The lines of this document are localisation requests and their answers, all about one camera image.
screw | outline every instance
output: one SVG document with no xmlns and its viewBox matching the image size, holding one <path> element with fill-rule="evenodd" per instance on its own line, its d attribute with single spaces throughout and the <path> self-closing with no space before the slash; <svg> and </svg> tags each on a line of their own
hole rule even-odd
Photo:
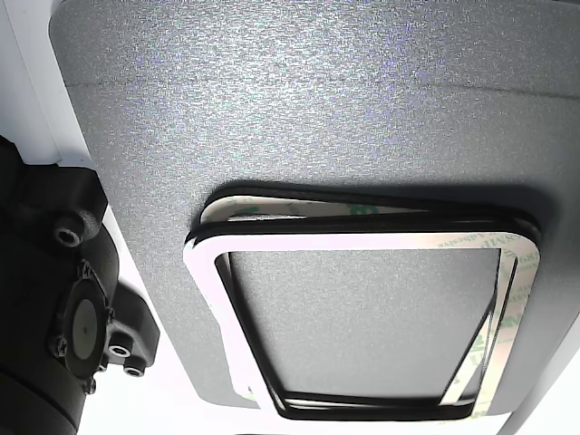
<svg viewBox="0 0 580 435">
<path fill-rule="evenodd" d="M 91 267 L 87 262 L 82 263 L 82 276 L 88 278 L 91 275 Z"/>
<path fill-rule="evenodd" d="M 58 218 L 54 224 L 54 238 L 64 247 L 77 247 L 82 242 L 84 223 L 75 215 Z"/>
<path fill-rule="evenodd" d="M 66 351 L 68 349 L 68 343 L 64 337 L 59 337 L 56 339 L 56 344 L 54 346 L 54 355 L 57 358 L 64 358 L 66 356 Z"/>
</svg>

gray textured panel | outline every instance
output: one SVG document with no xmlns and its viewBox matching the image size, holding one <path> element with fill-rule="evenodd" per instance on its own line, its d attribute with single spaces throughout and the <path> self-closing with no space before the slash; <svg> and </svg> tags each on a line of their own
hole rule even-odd
<svg viewBox="0 0 580 435">
<path fill-rule="evenodd" d="M 86 142 L 199 395 L 229 383 L 181 261 L 235 180 L 514 206 L 542 266 L 492 413 L 522 401 L 580 306 L 580 9 L 557 2 L 69 0 L 51 38 Z"/>
<path fill-rule="evenodd" d="M 230 257 L 285 389 L 360 397 L 442 397 L 498 269 L 488 249 Z"/>
</svg>

